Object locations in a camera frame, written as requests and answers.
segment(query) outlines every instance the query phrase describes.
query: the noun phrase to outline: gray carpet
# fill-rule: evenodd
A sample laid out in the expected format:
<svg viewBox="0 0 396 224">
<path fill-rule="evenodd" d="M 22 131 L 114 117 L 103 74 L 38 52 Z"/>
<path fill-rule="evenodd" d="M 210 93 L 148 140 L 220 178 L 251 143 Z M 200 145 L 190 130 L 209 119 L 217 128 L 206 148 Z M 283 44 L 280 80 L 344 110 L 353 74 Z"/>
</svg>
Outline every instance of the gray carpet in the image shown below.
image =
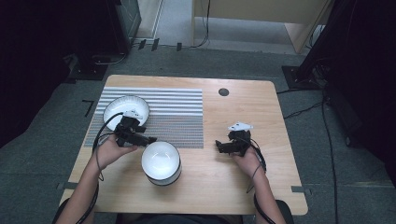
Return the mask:
<svg viewBox="0 0 396 224">
<path fill-rule="evenodd" d="M 159 47 L 133 49 L 110 65 L 106 76 L 143 75 L 270 80 L 288 88 L 281 65 L 299 65 L 304 56 L 210 49 Z M 61 84 L 30 128 L 0 150 L 0 223 L 50 223 L 65 182 L 91 121 L 88 103 L 97 100 L 103 81 Z M 284 116 L 321 101 L 320 91 L 278 95 Z M 341 125 L 325 105 L 338 180 L 339 223 L 396 223 L 396 194 L 383 163 L 364 148 L 348 148 Z M 290 142 L 309 211 L 295 223 L 334 223 L 334 195 L 329 140 L 317 107 L 286 119 Z M 114 223 L 114 214 L 99 214 L 96 223 Z M 251 218 L 245 217 L 246 223 Z"/>
</svg>

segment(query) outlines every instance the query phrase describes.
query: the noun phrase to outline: person's right hand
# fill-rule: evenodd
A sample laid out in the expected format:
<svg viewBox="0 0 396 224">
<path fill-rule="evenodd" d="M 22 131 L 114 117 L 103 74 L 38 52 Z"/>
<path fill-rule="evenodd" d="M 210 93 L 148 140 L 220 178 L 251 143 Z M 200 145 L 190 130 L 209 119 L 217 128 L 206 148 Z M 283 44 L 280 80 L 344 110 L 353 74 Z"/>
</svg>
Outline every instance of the person's right hand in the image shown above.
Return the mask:
<svg viewBox="0 0 396 224">
<path fill-rule="evenodd" d="M 236 161 L 239 168 L 248 175 L 252 177 L 257 167 L 260 165 L 259 159 L 257 158 L 256 151 L 253 147 L 247 149 L 244 157 L 240 157 L 236 154 L 232 154 L 233 160 Z"/>
</svg>

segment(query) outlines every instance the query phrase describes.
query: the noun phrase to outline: floor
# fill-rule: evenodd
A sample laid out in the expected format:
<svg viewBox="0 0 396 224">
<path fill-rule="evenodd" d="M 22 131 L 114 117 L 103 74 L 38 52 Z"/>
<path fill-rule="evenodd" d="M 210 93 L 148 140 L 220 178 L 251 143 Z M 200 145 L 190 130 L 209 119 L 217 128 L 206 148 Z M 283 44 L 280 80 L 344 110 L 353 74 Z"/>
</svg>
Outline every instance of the floor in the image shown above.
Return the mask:
<svg viewBox="0 0 396 224">
<path fill-rule="evenodd" d="M 140 0 L 142 24 L 136 41 L 148 43 L 160 38 L 160 45 L 200 45 L 209 24 L 206 49 L 259 51 L 265 53 L 297 54 L 291 44 L 285 25 L 280 22 L 240 21 L 196 17 L 192 27 L 192 0 Z M 319 28 L 314 33 L 318 37 Z M 301 52 L 306 55 L 309 48 Z"/>
</svg>

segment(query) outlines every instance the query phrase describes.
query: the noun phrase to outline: tabletop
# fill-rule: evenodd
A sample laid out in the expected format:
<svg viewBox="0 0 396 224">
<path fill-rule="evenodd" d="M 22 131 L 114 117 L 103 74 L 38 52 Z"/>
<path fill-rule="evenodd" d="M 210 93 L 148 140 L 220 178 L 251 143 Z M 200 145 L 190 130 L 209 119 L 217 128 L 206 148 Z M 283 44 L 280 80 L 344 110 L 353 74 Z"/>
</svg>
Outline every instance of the tabletop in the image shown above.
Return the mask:
<svg viewBox="0 0 396 224">
<path fill-rule="evenodd" d="M 220 89 L 226 89 L 228 95 L 220 95 Z M 285 201 L 294 215 L 307 213 L 285 122 L 270 81 L 110 76 L 69 182 L 79 181 L 92 154 L 90 139 L 97 133 L 97 123 L 103 124 L 103 109 L 113 98 L 130 94 L 146 98 L 150 114 L 145 135 L 158 134 L 159 140 L 173 143 L 180 153 L 182 172 L 172 185 L 156 186 L 141 166 L 144 149 L 127 154 L 103 171 L 105 181 L 99 183 L 96 212 L 254 214 L 254 190 L 246 193 L 249 177 L 215 145 L 216 140 L 229 142 L 228 127 L 241 121 L 253 126 L 251 138 L 262 150 L 275 198 Z M 72 192 L 65 189 L 61 202 Z"/>
</svg>

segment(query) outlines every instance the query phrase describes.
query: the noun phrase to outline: gray striped mat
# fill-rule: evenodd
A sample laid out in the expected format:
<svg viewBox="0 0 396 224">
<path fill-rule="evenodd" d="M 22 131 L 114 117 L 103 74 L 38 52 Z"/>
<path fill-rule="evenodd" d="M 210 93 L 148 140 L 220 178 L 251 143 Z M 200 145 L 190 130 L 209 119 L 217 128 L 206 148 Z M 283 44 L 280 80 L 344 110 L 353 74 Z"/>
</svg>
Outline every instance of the gray striped mat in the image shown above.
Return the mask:
<svg viewBox="0 0 396 224">
<path fill-rule="evenodd" d="M 93 114 L 84 147 L 92 147 L 93 140 L 104 125 L 103 113 L 115 99 L 135 95 L 143 98 L 150 113 L 143 135 L 157 137 L 177 148 L 203 148 L 203 102 L 201 89 L 122 88 L 105 87 Z M 110 133 L 105 128 L 102 133 Z"/>
</svg>

